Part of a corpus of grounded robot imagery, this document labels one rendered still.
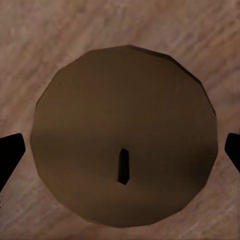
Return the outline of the pillar candle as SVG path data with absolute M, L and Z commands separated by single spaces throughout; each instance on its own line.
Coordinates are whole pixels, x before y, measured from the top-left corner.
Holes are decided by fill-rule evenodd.
M 153 225 L 206 186 L 217 114 L 172 56 L 130 44 L 90 50 L 36 102 L 30 148 L 55 200 L 85 221 Z

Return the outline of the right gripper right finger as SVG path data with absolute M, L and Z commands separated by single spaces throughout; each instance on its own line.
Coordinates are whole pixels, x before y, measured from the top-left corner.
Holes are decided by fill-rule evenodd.
M 225 143 L 225 152 L 240 173 L 240 135 L 229 133 Z

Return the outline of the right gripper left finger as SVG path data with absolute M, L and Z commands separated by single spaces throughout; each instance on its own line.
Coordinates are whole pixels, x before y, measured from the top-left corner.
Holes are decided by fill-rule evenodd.
M 25 151 L 26 146 L 21 133 L 0 138 L 0 192 L 6 185 Z

